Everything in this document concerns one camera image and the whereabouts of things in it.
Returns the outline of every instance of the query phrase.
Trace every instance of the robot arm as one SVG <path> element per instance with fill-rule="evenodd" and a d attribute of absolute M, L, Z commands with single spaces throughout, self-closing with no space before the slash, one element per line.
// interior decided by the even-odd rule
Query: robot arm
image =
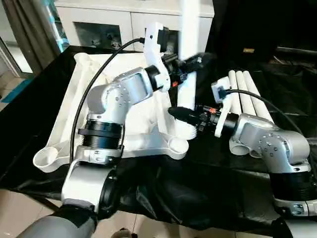
<path fill-rule="evenodd" d="M 201 132 L 213 131 L 221 114 L 217 109 L 206 106 L 198 106 L 196 111 L 182 107 L 170 108 L 168 111 L 175 118 L 196 126 Z M 278 234 L 277 237 L 315 237 L 317 188 L 307 160 L 310 147 L 306 138 L 248 114 L 228 114 L 223 130 L 231 134 L 233 140 L 255 150 L 265 161 L 275 210 L 285 219 L 278 219 L 273 227 L 279 234 L 282 229 L 291 235 Z"/>
<path fill-rule="evenodd" d="M 149 35 L 147 40 L 157 40 Z M 160 55 L 150 51 L 148 55 Z M 186 79 L 190 72 L 210 62 L 210 54 L 197 54 L 187 60 L 177 55 L 153 58 L 147 68 L 136 68 L 117 76 L 107 85 L 93 88 L 88 96 L 89 114 L 74 161 L 62 187 L 62 207 L 28 227 L 19 238 L 89 238 L 98 220 L 116 212 L 120 198 L 116 165 L 123 151 L 124 123 L 130 107 L 161 89 L 167 91 Z"/>

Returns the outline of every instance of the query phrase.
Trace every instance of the white pipe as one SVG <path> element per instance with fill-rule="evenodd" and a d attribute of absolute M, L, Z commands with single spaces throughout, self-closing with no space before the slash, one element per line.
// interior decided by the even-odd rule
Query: white pipe
<path fill-rule="evenodd" d="M 238 89 L 236 72 L 233 70 L 229 71 L 229 81 L 230 81 L 231 89 Z M 231 104 L 230 111 L 232 113 L 240 115 L 241 114 L 241 105 L 240 105 L 239 94 L 232 93 L 231 97 L 232 97 L 232 104 Z"/>
<path fill-rule="evenodd" d="M 248 91 L 260 96 L 260 93 L 259 93 L 250 73 L 248 71 L 244 71 L 243 76 L 244 76 L 244 81 L 248 87 Z M 253 107 L 257 113 L 257 116 L 264 118 L 264 119 L 267 119 L 267 120 L 274 123 L 274 121 L 273 121 L 271 115 L 269 114 L 264 102 L 262 102 L 261 100 L 255 98 L 255 97 L 251 97 L 251 100 L 253 103 Z"/>
<path fill-rule="evenodd" d="M 237 77 L 238 89 L 247 91 L 248 87 L 244 81 L 243 73 L 241 71 L 237 71 L 236 77 Z M 253 107 L 251 97 L 247 94 L 240 93 L 240 99 L 241 99 L 243 113 L 247 113 L 247 114 L 256 116 L 257 114 L 256 114 L 256 111 Z"/>
<path fill-rule="evenodd" d="M 200 0 L 181 0 L 182 17 L 179 39 L 179 59 L 185 60 L 198 53 Z M 196 73 L 190 73 L 187 80 L 178 86 L 177 106 L 195 108 Z M 176 120 L 176 136 L 186 140 L 196 137 L 196 128 Z"/>

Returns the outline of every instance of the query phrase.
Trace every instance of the table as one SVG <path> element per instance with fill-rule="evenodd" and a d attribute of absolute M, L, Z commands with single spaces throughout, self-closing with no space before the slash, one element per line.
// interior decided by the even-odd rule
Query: table
<path fill-rule="evenodd" d="M 60 199 L 68 166 L 45 174 L 32 164 L 49 138 L 79 52 L 107 50 L 69 47 L 0 113 L 0 188 L 24 193 L 55 209 L 47 198 Z M 212 106 L 210 84 L 230 69 L 248 69 L 262 96 L 291 114 L 306 137 L 316 137 L 316 72 L 299 66 L 212 62 L 198 74 L 197 103 Z M 175 102 L 175 91 L 170 92 Z M 272 113 L 277 125 L 292 129 Z M 228 138 L 203 135 L 190 141 L 183 160 L 168 156 L 126 158 L 118 166 L 124 193 L 119 209 L 152 219 L 202 230 L 218 227 L 270 235 L 279 217 L 265 164 L 230 154 Z"/>

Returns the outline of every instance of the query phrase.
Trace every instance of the connector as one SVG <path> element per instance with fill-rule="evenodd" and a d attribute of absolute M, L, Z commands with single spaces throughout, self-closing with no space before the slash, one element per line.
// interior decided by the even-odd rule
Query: connector
<path fill-rule="evenodd" d="M 140 37 L 140 43 L 142 43 L 142 44 L 145 43 L 145 38 L 144 37 Z"/>

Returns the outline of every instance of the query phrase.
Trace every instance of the white vertical pole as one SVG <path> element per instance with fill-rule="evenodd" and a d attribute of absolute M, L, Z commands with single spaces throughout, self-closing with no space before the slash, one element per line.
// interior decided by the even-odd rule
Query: white vertical pole
<path fill-rule="evenodd" d="M 181 32 L 178 55 L 185 60 L 198 53 L 200 0 L 180 0 L 182 5 Z M 188 74 L 187 80 L 178 86 L 177 106 L 195 108 L 196 73 Z M 183 139 L 196 137 L 196 128 L 176 120 L 176 136 Z"/>

